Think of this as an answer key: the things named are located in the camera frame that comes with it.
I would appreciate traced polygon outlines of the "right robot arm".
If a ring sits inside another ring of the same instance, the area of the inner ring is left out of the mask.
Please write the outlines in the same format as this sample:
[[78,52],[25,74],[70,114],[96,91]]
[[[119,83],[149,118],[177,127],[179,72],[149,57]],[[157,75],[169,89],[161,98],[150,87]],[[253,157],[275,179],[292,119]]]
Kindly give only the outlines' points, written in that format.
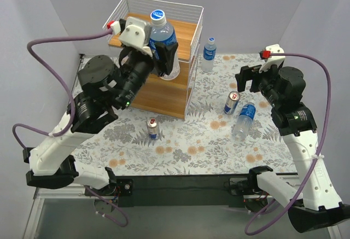
[[317,154],[317,125],[312,112],[302,103],[306,86],[297,68],[272,65],[265,72],[260,66],[244,66],[235,75],[242,92],[252,82],[250,91],[260,92],[271,105],[271,117],[287,145],[301,181],[302,192],[281,179],[268,166],[251,168],[248,189],[271,195],[288,211],[289,220],[300,233],[337,225],[349,219],[349,205],[342,202]]

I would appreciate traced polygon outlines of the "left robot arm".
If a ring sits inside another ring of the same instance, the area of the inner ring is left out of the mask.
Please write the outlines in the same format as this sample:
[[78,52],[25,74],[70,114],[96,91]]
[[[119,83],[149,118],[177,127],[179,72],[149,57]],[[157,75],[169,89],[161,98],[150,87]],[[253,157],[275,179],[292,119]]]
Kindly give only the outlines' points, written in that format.
[[71,154],[83,142],[116,121],[117,109],[127,108],[153,70],[159,76],[172,68],[178,43],[155,44],[158,57],[126,46],[116,65],[107,55],[97,55],[78,72],[81,93],[72,101],[60,123],[40,145],[23,150],[28,186],[60,189],[72,183],[89,186],[104,195],[115,192],[117,177],[109,167],[76,161]]

